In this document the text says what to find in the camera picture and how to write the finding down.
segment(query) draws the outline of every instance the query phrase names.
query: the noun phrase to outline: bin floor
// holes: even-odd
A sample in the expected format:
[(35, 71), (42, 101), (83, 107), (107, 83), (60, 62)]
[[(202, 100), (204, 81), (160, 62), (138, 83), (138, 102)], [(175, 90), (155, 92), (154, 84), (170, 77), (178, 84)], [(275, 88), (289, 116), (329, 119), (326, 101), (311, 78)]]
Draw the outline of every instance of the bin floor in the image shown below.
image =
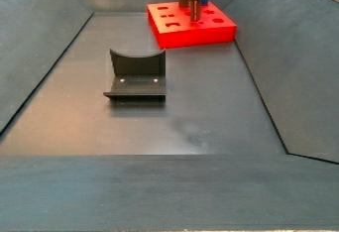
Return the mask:
[(0, 141), (0, 228), (339, 229), (339, 167), (289, 156), (235, 44), (167, 51), (167, 100), (111, 103), (108, 49), (146, 14), (96, 14)]

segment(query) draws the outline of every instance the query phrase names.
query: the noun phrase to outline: metal plate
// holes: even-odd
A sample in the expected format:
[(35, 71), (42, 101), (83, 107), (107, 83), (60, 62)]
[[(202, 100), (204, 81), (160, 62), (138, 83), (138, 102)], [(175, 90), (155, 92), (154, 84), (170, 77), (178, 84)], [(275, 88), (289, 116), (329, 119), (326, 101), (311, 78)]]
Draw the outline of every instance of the metal plate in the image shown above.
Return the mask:
[(0, 132), (78, 35), (80, 0), (0, 0)]
[(338, 3), (235, 0), (227, 12), (289, 151), (339, 163)]
[(283, 154), (7, 157), (0, 179), (4, 231), (339, 229), (339, 167)]

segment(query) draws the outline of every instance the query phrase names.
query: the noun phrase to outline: red block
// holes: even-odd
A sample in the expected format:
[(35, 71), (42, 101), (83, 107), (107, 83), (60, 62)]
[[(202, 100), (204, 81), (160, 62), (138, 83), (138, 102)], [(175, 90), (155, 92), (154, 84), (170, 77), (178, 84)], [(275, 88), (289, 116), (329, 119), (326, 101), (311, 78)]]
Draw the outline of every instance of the red block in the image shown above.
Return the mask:
[(238, 25), (210, 2), (202, 20), (191, 22), (190, 8), (178, 2), (147, 5), (148, 22), (162, 49), (231, 42)]

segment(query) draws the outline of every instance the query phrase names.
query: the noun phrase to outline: red foam block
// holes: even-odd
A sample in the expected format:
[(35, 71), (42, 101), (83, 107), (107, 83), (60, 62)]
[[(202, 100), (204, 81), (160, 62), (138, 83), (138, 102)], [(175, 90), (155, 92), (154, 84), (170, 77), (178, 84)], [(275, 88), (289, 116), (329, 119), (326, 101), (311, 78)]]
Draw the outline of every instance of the red foam block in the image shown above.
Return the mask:
[(148, 22), (162, 49), (231, 42), (238, 25), (210, 2), (202, 20), (191, 22), (190, 8), (178, 2), (147, 5)]

